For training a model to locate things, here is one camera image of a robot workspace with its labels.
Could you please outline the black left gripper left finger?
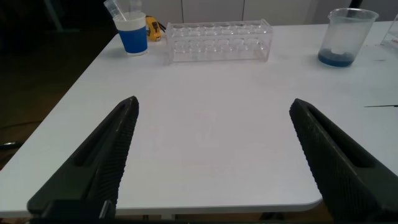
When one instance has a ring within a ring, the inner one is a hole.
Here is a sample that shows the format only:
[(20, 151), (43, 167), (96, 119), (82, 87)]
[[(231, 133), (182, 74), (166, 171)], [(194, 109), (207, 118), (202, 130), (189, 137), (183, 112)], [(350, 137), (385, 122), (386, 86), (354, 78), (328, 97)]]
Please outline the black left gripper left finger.
[(30, 198), (36, 218), (113, 218), (139, 115), (135, 96), (122, 100)]

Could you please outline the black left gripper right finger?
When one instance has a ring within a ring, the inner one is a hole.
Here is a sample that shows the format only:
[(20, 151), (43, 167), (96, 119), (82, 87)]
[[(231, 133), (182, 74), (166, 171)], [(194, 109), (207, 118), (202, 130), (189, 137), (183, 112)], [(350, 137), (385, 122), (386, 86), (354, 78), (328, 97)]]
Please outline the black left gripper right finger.
[(295, 99), (289, 115), (333, 219), (397, 223), (397, 175), (310, 103)]

